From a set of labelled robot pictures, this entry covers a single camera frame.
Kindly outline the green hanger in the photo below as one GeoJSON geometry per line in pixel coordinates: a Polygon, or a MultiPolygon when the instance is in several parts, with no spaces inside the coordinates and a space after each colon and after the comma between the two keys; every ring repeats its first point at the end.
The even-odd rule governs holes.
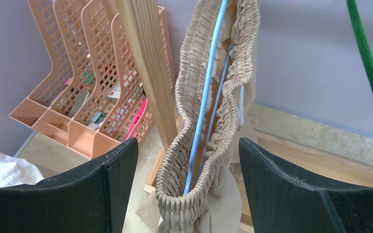
{"type": "Polygon", "coordinates": [[[356,1],[347,0],[346,3],[357,47],[373,94],[373,55],[362,26],[356,1]]]}

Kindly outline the white shorts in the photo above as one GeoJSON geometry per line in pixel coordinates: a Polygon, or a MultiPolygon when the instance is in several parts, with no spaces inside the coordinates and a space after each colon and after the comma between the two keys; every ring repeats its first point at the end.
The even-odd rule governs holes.
{"type": "Polygon", "coordinates": [[[36,184],[44,177],[32,163],[0,153],[0,188],[21,184],[36,184]]]}

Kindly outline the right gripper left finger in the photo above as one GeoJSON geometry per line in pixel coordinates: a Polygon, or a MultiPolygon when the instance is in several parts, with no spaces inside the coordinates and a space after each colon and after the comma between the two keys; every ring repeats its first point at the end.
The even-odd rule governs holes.
{"type": "Polygon", "coordinates": [[[130,138],[34,185],[0,188],[0,233],[122,232],[137,159],[130,138]]]}

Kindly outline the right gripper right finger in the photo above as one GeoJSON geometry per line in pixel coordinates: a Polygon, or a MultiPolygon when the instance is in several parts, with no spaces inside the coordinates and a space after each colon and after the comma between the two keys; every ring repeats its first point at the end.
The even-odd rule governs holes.
{"type": "Polygon", "coordinates": [[[239,158],[257,233],[373,233],[373,187],[293,164],[248,138],[239,158]]]}

